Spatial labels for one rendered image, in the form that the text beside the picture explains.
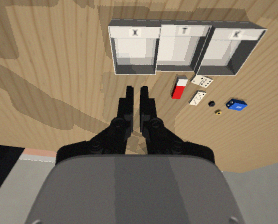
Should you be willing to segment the blue battery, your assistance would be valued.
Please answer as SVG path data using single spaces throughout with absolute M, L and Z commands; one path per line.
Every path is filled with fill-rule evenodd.
M 231 99 L 226 104 L 226 106 L 228 109 L 241 111 L 242 109 L 244 109 L 247 106 L 247 104 L 245 103 L 245 101 Z

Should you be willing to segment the small yellow hex nut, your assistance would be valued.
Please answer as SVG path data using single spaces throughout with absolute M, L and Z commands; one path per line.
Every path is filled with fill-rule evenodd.
M 220 110 L 215 111 L 216 115 L 220 115 L 222 112 Z

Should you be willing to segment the cream domino tile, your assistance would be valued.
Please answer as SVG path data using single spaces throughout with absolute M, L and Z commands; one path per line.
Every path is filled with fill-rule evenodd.
M 207 87 L 211 82 L 213 81 L 213 79 L 206 77 L 204 75 L 194 75 L 193 78 L 190 80 L 191 83 L 200 85 L 202 87 Z
M 197 105 L 200 102 L 200 100 L 204 97 L 205 94 L 206 94 L 205 91 L 197 90 L 197 92 L 194 94 L 192 99 L 189 101 L 189 104 Z

